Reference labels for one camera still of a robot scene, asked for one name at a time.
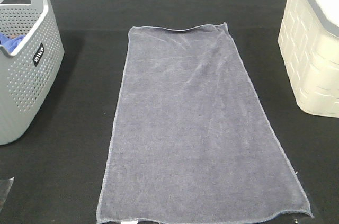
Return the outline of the clear tape strip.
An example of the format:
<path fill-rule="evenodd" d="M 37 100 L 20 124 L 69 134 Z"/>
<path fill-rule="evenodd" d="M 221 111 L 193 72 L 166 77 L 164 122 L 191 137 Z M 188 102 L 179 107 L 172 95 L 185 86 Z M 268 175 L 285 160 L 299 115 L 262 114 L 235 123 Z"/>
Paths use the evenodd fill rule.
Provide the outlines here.
<path fill-rule="evenodd" d="M 122 224 L 138 224 L 138 218 L 124 219 L 124 220 L 121 220 L 120 223 L 122 223 Z"/>
<path fill-rule="evenodd" d="M 2 208 L 6 202 L 14 179 L 15 177 L 11 177 L 9 179 L 0 179 L 0 211 L 2 211 Z"/>

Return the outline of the clear tape strip left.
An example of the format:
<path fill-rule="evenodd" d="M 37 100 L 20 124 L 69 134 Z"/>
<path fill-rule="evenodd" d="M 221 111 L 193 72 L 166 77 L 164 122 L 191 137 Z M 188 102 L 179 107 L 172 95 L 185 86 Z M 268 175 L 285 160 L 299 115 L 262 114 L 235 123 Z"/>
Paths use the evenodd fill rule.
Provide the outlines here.
<path fill-rule="evenodd" d="M 0 179 L 0 211 L 2 211 L 2 208 L 6 202 L 14 179 L 15 177 L 11 177 L 9 179 Z"/>

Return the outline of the clear tape strip centre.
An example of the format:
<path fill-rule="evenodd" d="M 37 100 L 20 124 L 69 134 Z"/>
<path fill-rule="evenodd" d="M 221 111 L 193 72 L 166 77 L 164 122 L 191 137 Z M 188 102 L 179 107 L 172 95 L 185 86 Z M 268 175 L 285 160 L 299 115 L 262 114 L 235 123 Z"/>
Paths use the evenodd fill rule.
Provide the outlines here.
<path fill-rule="evenodd" d="M 138 218 L 124 219 L 124 220 L 121 220 L 120 223 L 122 223 L 122 224 L 138 224 Z"/>

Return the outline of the cream plastic storage bin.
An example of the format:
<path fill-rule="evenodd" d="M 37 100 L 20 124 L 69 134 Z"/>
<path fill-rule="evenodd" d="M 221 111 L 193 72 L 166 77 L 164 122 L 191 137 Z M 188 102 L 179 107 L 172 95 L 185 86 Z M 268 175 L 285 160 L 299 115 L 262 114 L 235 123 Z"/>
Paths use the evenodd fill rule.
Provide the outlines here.
<path fill-rule="evenodd" d="M 338 0 L 287 0 L 278 45 L 299 108 L 338 117 Z"/>

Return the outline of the blue towel in basket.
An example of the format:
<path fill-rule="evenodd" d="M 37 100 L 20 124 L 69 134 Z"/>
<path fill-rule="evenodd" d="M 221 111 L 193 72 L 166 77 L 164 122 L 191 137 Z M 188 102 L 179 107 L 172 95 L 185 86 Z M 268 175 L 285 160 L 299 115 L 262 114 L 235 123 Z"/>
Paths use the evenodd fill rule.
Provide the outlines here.
<path fill-rule="evenodd" d="M 25 35 L 14 35 L 12 37 L 8 37 L 1 33 L 1 46 L 3 46 L 9 53 L 12 53 L 24 37 Z"/>

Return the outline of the black fabric table mat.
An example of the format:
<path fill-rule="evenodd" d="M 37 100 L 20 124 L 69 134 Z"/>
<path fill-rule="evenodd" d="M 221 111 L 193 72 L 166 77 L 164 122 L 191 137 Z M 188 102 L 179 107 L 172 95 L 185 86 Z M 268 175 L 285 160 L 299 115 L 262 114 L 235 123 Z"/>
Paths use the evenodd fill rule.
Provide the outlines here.
<path fill-rule="evenodd" d="M 296 105 L 277 43 L 286 0 L 51 2 L 65 55 L 26 133 L 1 146 L 1 178 L 14 178 L 1 223 L 95 223 L 129 29 L 221 23 L 314 214 L 273 223 L 338 223 L 338 119 Z"/>

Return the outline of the grey microfibre towel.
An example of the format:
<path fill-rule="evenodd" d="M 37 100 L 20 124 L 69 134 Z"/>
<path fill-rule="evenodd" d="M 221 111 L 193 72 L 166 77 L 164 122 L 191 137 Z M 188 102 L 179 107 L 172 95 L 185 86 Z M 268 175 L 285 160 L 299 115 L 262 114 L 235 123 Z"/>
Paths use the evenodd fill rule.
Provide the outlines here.
<path fill-rule="evenodd" d="M 227 24 L 133 27 L 98 223 L 311 215 Z"/>

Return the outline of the grey perforated laundry basket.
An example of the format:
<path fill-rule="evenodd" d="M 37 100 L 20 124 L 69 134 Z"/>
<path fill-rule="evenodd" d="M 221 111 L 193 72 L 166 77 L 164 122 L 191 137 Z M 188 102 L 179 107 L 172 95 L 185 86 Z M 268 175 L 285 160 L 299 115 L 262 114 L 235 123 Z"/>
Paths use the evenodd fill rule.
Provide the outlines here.
<path fill-rule="evenodd" d="M 50 0 L 1 4 L 1 145 L 22 136 L 56 78 L 64 48 Z"/>

